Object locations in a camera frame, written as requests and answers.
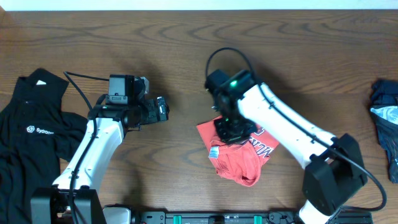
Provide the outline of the red orange t-shirt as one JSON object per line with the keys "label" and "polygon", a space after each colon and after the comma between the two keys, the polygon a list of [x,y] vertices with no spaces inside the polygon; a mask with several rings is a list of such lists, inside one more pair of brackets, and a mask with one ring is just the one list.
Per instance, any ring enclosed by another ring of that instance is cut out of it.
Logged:
{"label": "red orange t-shirt", "polygon": [[197,130],[215,172],[245,187],[252,187],[259,181],[262,166],[279,145],[279,141],[260,126],[247,140],[234,144],[221,141],[213,120],[197,125]]}

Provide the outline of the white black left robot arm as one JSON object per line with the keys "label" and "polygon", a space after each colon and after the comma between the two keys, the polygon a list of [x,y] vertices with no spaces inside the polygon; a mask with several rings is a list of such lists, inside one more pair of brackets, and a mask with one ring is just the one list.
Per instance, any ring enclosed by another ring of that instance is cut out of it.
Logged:
{"label": "white black left robot arm", "polygon": [[108,92],[89,105],[86,132],[67,168],[30,201],[32,223],[140,223],[141,215],[123,204],[102,206],[98,191],[109,162],[126,134],[167,121],[165,98],[147,99],[149,81],[110,75]]}

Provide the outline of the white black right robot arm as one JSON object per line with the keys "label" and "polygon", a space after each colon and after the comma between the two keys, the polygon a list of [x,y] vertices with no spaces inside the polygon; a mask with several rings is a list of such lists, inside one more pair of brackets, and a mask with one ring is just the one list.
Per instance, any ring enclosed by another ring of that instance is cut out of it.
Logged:
{"label": "white black right robot arm", "polygon": [[266,129],[304,170],[302,192],[306,197],[298,217],[303,223],[327,223],[368,178],[358,142],[349,134],[336,137],[299,115],[282,102],[252,72],[229,77],[216,70],[205,78],[205,89],[214,99],[216,134],[225,144],[247,140],[257,129]]}

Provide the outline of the black polo shirt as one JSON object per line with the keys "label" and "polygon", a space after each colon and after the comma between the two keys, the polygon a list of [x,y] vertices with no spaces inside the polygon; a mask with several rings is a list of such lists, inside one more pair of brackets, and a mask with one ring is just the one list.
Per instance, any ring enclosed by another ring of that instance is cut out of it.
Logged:
{"label": "black polo shirt", "polygon": [[1,111],[1,223],[31,222],[35,190],[52,185],[85,135],[88,120],[61,109],[68,84],[38,68],[17,79]]}

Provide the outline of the dark blue jeans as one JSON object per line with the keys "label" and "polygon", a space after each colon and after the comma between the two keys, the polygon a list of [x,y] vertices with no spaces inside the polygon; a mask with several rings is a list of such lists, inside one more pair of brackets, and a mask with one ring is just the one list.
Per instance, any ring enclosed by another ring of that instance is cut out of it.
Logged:
{"label": "dark blue jeans", "polygon": [[379,144],[386,151],[389,180],[397,183],[397,81],[380,79],[372,85],[370,115]]}

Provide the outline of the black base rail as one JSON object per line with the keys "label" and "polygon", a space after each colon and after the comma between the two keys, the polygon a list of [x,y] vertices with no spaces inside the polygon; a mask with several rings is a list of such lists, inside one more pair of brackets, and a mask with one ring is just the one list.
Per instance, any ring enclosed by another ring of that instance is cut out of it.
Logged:
{"label": "black base rail", "polygon": [[168,212],[138,211],[121,204],[108,205],[103,216],[92,223],[124,224],[294,224],[303,223],[293,210],[266,212]]}

